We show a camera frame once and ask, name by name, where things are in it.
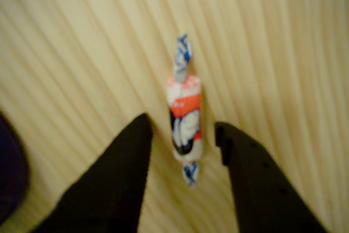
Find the black textured gripper left finger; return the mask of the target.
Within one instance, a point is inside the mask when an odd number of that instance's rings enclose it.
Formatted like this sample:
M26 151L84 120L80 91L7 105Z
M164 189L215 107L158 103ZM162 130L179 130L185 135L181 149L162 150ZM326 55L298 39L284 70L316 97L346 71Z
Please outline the black textured gripper left finger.
M68 188L34 232L137 232L152 138L151 121L142 113Z

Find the black slim gripper right finger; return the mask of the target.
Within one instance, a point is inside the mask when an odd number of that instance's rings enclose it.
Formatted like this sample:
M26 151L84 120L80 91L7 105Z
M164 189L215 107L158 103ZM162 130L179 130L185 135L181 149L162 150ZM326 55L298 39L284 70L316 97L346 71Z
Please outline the black slim gripper right finger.
M326 232L265 147L242 130L215 123L240 232Z

